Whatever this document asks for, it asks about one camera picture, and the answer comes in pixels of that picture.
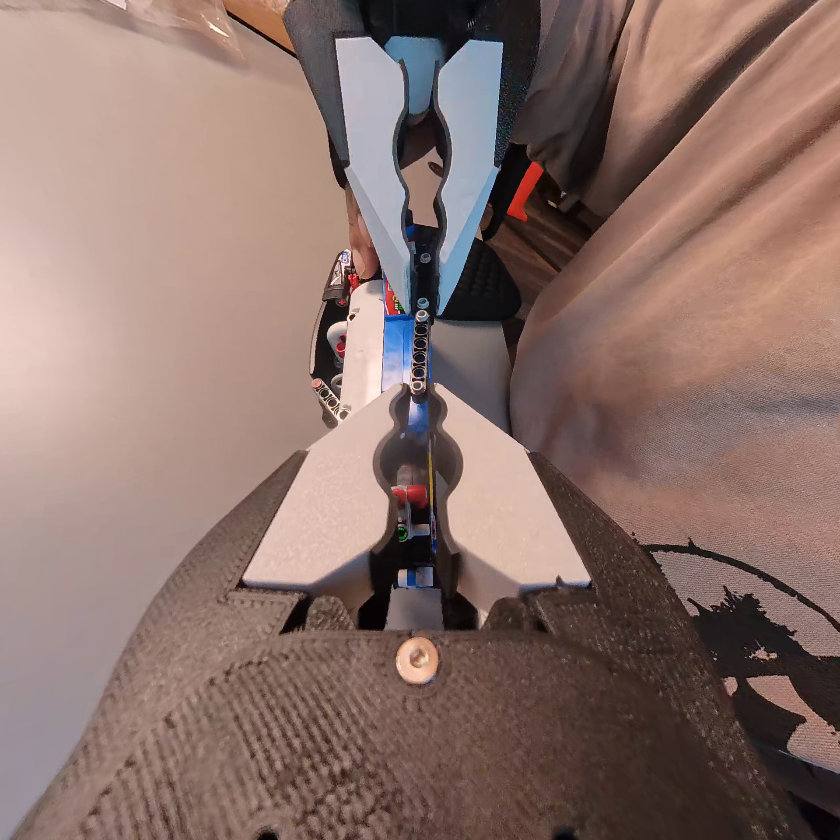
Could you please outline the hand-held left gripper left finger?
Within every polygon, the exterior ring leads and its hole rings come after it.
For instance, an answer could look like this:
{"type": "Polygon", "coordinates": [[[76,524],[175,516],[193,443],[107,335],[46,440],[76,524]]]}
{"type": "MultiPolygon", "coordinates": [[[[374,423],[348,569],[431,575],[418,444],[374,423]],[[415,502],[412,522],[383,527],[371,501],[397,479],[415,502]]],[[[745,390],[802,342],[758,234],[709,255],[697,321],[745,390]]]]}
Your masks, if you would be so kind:
{"type": "Polygon", "coordinates": [[[250,589],[331,595],[350,611],[374,593],[371,554],[396,527],[382,469],[407,385],[382,393],[308,448],[244,576],[250,589]]]}

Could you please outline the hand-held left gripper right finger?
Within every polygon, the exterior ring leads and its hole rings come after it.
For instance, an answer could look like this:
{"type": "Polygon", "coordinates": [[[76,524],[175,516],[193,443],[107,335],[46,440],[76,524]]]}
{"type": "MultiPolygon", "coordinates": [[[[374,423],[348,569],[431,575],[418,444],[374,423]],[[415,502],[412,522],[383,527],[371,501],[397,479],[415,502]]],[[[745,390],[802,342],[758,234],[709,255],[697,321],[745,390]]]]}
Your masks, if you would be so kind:
{"type": "Polygon", "coordinates": [[[530,454],[448,388],[433,385],[438,574],[488,616],[501,599],[592,578],[530,454]]]}

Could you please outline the black mesh office chair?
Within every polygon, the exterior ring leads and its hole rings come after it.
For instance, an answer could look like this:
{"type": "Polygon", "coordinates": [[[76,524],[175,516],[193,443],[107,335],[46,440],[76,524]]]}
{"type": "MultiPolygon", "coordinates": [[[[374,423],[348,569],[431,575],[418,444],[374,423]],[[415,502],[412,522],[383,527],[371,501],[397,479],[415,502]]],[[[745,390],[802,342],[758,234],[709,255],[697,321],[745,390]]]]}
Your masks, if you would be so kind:
{"type": "Polygon", "coordinates": [[[440,319],[501,322],[517,315],[522,298],[496,251],[481,239],[472,241],[465,266],[440,319]]]}

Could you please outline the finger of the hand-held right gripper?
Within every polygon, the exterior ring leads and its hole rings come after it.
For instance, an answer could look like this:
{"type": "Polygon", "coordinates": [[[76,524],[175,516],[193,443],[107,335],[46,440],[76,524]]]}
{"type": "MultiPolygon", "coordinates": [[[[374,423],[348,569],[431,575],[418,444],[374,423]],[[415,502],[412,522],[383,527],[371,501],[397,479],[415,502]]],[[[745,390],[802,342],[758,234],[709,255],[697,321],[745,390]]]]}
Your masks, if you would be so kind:
{"type": "Polygon", "coordinates": [[[444,132],[444,175],[435,197],[437,315],[442,316],[478,233],[496,163],[503,44],[471,39],[437,72],[434,112],[444,132]]]}
{"type": "Polygon", "coordinates": [[[411,112],[411,71],[422,66],[422,40],[394,36],[337,38],[335,51],[350,186],[372,236],[380,268],[402,309],[412,312],[413,252],[406,233],[408,189],[399,138],[411,112]]]}

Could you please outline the person's right hand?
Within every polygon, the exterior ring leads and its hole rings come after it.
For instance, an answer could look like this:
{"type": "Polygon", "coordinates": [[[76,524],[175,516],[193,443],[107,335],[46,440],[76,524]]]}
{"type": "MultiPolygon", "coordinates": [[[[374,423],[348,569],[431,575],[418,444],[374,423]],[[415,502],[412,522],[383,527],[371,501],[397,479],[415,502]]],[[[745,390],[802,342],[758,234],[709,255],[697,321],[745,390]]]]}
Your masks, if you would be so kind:
{"type": "Polygon", "coordinates": [[[364,221],[359,204],[350,185],[344,190],[345,205],[349,223],[349,243],[353,265],[362,280],[370,280],[380,268],[372,236],[364,221]]]}

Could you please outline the black lego beam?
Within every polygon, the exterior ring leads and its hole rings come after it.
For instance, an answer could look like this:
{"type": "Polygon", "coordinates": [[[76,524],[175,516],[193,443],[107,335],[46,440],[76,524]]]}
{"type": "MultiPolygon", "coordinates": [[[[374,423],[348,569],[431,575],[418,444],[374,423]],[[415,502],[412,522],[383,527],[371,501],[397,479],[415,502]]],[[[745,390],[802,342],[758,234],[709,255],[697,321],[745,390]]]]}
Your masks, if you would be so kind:
{"type": "Polygon", "coordinates": [[[431,359],[431,329],[436,306],[436,281],[431,251],[417,247],[412,298],[413,333],[410,392],[415,403],[425,403],[431,359]]]}

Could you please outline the partly built lego car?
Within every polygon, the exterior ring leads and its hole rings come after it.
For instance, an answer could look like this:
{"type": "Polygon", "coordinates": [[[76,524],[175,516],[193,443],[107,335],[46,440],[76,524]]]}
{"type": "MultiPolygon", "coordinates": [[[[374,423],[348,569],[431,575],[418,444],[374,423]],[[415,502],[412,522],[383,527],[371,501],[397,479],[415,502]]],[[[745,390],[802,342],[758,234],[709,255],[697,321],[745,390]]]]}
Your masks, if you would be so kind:
{"type": "MultiPolygon", "coordinates": [[[[322,421],[334,429],[392,386],[410,387],[413,315],[406,313],[379,269],[356,273],[352,251],[340,251],[322,293],[310,347],[311,392],[322,421]]],[[[431,590],[437,513],[432,435],[427,402],[407,397],[405,427],[396,440],[398,465],[389,479],[395,499],[395,537],[389,543],[394,589],[431,590]]]]}

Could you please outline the clear plastic bag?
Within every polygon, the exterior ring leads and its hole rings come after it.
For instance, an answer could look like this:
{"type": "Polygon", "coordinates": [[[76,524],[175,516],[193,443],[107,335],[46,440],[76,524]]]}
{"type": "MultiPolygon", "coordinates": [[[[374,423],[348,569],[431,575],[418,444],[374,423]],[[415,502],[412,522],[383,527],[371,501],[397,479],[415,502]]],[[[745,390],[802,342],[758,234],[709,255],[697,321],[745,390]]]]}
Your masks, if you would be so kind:
{"type": "Polygon", "coordinates": [[[52,10],[83,14],[201,56],[241,65],[245,61],[231,19],[218,1],[65,1],[52,10]]]}

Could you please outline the orange traffic cone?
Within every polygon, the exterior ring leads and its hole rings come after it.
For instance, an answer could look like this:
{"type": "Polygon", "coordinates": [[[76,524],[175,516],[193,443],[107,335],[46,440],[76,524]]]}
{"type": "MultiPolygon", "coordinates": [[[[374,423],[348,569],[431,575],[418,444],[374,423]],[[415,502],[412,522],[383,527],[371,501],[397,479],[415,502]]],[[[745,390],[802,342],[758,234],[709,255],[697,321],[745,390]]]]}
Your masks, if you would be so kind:
{"type": "Polygon", "coordinates": [[[530,166],[520,180],[517,191],[511,199],[511,203],[507,210],[507,215],[509,217],[517,219],[523,223],[528,221],[529,217],[526,212],[526,204],[542,176],[543,168],[541,165],[536,161],[531,162],[530,166]]]}

